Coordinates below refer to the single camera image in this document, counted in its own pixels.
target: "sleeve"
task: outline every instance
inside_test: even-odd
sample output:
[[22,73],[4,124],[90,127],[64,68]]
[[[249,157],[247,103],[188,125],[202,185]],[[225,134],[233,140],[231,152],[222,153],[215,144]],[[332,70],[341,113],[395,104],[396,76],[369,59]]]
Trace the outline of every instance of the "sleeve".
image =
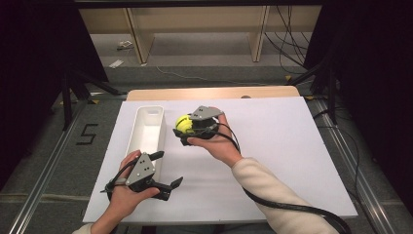
[[[254,159],[243,158],[233,166],[232,173],[243,188],[260,198],[279,203],[311,206]],[[256,205],[277,233],[338,233],[319,215]]]
[[91,227],[92,223],[85,224],[78,230],[74,231],[72,234],[91,234]]

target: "tape mark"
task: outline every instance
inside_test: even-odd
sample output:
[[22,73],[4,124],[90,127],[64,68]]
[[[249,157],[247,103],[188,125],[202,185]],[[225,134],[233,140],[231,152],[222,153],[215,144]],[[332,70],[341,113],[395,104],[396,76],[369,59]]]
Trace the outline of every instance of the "tape mark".
[[96,137],[96,134],[86,134],[86,129],[88,127],[97,127],[98,124],[86,124],[85,127],[83,128],[81,137],[90,137],[91,140],[88,142],[77,142],[76,145],[88,145],[88,144],[93,144],[94,143],[94,138]]

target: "white board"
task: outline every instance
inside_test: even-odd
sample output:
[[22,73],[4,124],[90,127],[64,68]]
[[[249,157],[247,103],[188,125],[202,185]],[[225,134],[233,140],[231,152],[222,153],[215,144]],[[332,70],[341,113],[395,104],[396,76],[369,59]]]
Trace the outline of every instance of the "white board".
[[230,169],[196,146],[182,146],[172,129],[176,119],[200,105],[223,110],[243,156],[253,157],[313,206],[339,216],[357,212],[301,97],[125,101],[119,112],[84,222],[94,222],[108,200],[100,193],[126,156],[134,114],[140,106],[161,105],[167,133],[160,182],[183,176],[167,202],[148,199],[123,220],[138,224],[255,222],[265,216],[244,194]]

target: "yellow ball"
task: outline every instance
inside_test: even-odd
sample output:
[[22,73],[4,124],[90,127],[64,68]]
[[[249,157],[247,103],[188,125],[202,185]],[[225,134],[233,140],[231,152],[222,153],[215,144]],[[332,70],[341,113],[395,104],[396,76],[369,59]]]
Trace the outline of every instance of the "yellow ball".
[[192,130],[192,120],[189,119],[189,115],[182,115],[181,117],[179,117],[175,122],[175,127],[183,134],[194,133],[194,131]]

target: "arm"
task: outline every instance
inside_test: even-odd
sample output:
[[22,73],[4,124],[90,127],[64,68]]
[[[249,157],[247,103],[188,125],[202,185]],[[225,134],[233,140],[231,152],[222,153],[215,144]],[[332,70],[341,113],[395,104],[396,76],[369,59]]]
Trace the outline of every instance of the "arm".
[[[218,120],[229,126],[225,115],[218,116]],[[232,135],[230,130],[222,126],[219,132],[229,137]],[[230,140],[222,136],[211,139],[190,137],[188,142],[205,148],[214,158],[228,165],[237,182],[252,194],[269,201],[310,206],[263,165],[244,158]],[[272,209],[259,204],[257,207],[277,233],[337,233],[316,214]]]
[[[121,163],[122,169],[128,162],[140,155],[140,151],[129,154]],[[131,168],[126,169],[119,178],[128,177]],[[110,233],[121,220],[130,215],[136,206],[143,200],[153,197],[159,193],[158,188],[148,188],[142,192],[135,193],[126,186],[116,186],[113,190],[112,199],[103,215],[93,224],[86,224],[73,234],[82,233]]]

